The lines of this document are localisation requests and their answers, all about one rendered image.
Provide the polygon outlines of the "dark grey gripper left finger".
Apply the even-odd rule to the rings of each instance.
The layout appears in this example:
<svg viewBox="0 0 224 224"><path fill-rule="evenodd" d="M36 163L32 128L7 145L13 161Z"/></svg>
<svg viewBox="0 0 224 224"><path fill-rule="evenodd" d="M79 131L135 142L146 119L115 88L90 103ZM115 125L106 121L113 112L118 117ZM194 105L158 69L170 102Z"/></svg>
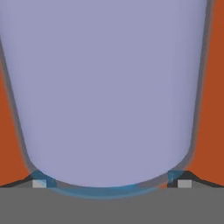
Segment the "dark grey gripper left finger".
<svg viewBox="0 0 224 224"><path fill-rule="evenodd" d="M30 186L32 186L32 181L38 180L38 179L46 179L46 175L41 171L34 171L30 175L28 175L27 177L25 177L23 179L19 179L19 180L16 180L14 182L11 182L11 183L8 183L5 185L0 185L0 188L16 187L16 186L20 186L20 185L23 185L26 183L28 183Z"/></svg>

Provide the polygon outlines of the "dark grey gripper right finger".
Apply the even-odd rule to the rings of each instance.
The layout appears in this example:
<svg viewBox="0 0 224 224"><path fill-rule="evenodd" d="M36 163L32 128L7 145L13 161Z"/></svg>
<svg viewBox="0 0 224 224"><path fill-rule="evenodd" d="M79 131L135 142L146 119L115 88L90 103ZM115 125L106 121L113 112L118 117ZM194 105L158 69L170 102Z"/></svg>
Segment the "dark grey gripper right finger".
<svg viewBox="0 0 224 224"><path fill-rule="evenodd" d="M199 178L190 171L169 171L168 172L168 188L200 188L200 187L216 187L224 188L208 180Z"/></svg>

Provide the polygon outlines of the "lavender soap dispenser bottle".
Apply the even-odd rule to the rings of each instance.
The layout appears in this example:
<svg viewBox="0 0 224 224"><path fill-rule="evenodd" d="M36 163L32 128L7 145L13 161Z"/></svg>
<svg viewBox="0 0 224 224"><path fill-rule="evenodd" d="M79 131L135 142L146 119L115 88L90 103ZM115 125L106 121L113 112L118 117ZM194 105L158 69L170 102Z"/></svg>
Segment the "lavender soap dispenser bottle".
<svg viewBox="0 0 224 224"><path fill-rule="evenodd" d="M0 0L0 65L35 186L147 193L195 147L215 0Z"/></svg>

